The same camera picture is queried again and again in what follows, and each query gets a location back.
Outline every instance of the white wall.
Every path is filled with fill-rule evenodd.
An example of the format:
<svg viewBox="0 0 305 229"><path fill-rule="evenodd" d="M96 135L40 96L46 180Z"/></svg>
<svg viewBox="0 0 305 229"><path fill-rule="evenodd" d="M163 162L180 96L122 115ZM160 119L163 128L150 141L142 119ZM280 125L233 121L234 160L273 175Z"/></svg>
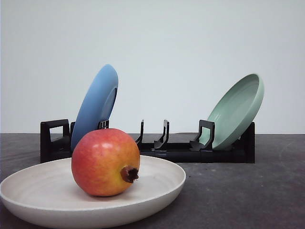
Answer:
<svg viewBox="0 0 305 229"><path fill-rule="evenodd" d="M2 0L1 132L74 121L99 69L119 76L111 127L195 132L249 73L256 132L305 131L304 0Z"/></svg>

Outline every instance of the mint green plate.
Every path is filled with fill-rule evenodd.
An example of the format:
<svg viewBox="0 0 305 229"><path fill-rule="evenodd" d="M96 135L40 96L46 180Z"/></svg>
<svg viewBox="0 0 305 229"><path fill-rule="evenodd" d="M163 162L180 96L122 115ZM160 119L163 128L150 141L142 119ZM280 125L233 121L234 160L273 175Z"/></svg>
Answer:
<svg viewBox="0 0 305 229"><path fill-rule="evenodd" d="M215 122L213 149L227 150L249 127L264 97L262 78L251 74L238 81L218 102L208 121ZM199 141L205 144L210 137L203 130Z"/></svg>

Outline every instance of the table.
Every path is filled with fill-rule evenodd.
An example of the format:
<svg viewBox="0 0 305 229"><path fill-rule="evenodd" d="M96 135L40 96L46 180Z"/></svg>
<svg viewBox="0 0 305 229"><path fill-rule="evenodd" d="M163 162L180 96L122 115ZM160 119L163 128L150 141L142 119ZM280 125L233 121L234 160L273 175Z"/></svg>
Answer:
<svg viewBox="0 0 305 229"><path fill-rule="evenodd" d="M171 134L170 141L190 135L195 133ZM0 137L1 181L39 164L39 134ZM177 199L146 219L115 228L305 228L305 135L256 135L255 141L255 164L179 163L187 179ZM0 212L2 229L42 229L12 215L2 202Z"/></svg>

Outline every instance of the black dish rack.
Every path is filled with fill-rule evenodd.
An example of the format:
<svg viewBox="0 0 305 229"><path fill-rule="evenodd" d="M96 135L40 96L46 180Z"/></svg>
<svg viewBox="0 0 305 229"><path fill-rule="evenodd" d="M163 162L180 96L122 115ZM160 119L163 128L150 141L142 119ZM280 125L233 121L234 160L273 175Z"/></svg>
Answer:
<svg viewBox="0 0 305 229"><path fill-rule="evenodd" d="M71 136L75 122L69 125L68 119L41 122L41 163L72 156ZM50 129L63 127L62 137L51 140ZM97 129L109 128L109 120L99 122ZM141 155L163 158L172 162L197 163L255 163L255 124L252 122L246 131L231 145L230 150L213 150L215 123L199 120L198 134L187 142L169 142L168 120L163 122L163 133L153 142L144 143L144 120L141 131L135 140ZM210 138L204 145L199 142L203 128L210 130Z"/></svg>

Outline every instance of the white bowl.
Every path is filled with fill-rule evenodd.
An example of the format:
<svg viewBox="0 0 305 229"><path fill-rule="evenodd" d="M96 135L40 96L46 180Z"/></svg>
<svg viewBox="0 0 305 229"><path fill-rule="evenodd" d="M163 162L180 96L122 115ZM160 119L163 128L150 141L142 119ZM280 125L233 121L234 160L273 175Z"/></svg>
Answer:
<svg viewBox="0 0 305 229"><path fill-rule="evenodd" d="M75 183L71 158L35 165L7 177L0 186L6 208L43 227L97 229L148 217L180 193L185 171L175 163L141 156L139 179L112 197L93 197Z"/></svg>

